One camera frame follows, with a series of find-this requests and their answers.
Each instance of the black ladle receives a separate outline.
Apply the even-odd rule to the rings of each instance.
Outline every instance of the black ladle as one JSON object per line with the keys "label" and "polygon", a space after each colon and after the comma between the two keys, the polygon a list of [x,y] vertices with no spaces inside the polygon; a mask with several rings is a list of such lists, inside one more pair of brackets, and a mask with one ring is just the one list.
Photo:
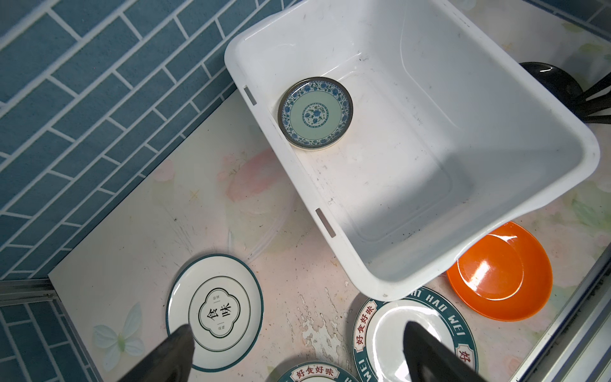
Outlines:
{"label": "black ladle", "polygon": [[611,108],[611,92],[586,101],[594,94],[611,86],[611,73],[588,90],[583,91],[569,73],[558,67],[542,62],[523,62],[520,65],[584,123],[611,124],[611,116],[589,117],[590,114]]}

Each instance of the countertop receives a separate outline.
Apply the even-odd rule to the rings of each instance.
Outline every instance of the countertop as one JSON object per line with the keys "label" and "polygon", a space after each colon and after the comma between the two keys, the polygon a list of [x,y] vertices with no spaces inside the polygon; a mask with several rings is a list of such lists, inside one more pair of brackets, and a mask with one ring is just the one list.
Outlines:
{"label": "countertop", "polygon": [[[584,88],[609,68],[609,42],[521,0],[479,0],[463,12],[518,62],[557,65]],[[479,372],[488,381],[511,379],[611,241],[611,130],[590,128],[601,146],[596,172],[515,220],[541,242],[554,271],[552,296],[541,312],[514,323],[494,321],[465,306],[444,275],[427,285],[468,322]],[[245,260],[255,273],[263,327],[239,364],[212,374],[192,370],[190,380],[275,382],[291,366],[316,359],[356,374],[351,331],[367,298],[350,283],[235,92],[50,274],[106,382],[143,356],[122,353],[105,371],[93,327],[119,333],[139,303],[135,335],[148,353],[167,337],[167,297],[184,264],[219,252]]]}

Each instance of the orange plate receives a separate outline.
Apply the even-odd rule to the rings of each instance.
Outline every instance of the orange plate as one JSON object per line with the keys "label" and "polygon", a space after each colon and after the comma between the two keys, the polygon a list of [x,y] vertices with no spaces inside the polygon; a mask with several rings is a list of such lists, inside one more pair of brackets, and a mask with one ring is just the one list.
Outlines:
{"label": "orange plate", "polygon": [[447,274],[465,304],[498,321],[529,318],[552,293],[552,266],[545,250],[511,221],[469,248]]}

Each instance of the white plastic basin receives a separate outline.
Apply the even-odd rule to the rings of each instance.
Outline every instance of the white plastic basin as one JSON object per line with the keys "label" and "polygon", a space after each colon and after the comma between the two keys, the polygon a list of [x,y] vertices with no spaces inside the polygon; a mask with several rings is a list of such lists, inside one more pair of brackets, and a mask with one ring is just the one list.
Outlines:
{"label": "white plastic basin", "polygon": [[[375,299],[404,297],[598,164],[591,131],[447,1],[306,0],[236,36],[225,62]],[[283,93],[311,76],[340,81],[354,103],[344,137],[320,151],[291,146],[276,121]]]}

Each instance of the dish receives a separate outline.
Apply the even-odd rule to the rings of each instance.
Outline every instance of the dish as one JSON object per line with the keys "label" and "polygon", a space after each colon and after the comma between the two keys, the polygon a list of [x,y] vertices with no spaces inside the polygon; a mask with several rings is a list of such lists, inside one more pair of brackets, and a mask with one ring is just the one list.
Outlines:
{"label": "dish", "polygon": [[473,245],[447,274],[465,304],[498,321],[531,317],[552,293],[552,266],[545,250],[511,221]]}
{"label": "dish", "polygon": [[463,362],[478,370],[475,341],[463,316],[443,296],[421,287],[389,303],[369,299],[361,308],[352,338],[361,380],[411,381],[403,355],[403,331],[408,321],[421,324]]}
{"label": "dish", "polygon": [[203,256],[178,276],[167,302],[168,336],[189,323],[193,368],[219,372],[240,362],[263,323],[263,295],[254,273],[225,254]]}
{"label": "dish", "polygon": [[284,93],[278,107],[278,126],[293,145],[321,149],[346,133],[352,113],[352,98],[342,84],[326,77],[313,77]]}
{"label": "dish", "polygon": [[307,380],[308,382],[358,382],[358,379],[353,377],[346,370],[339,366],[332,365],[328,362],[306,362],[297,365],[284,373],[278,382],[299,382]]}

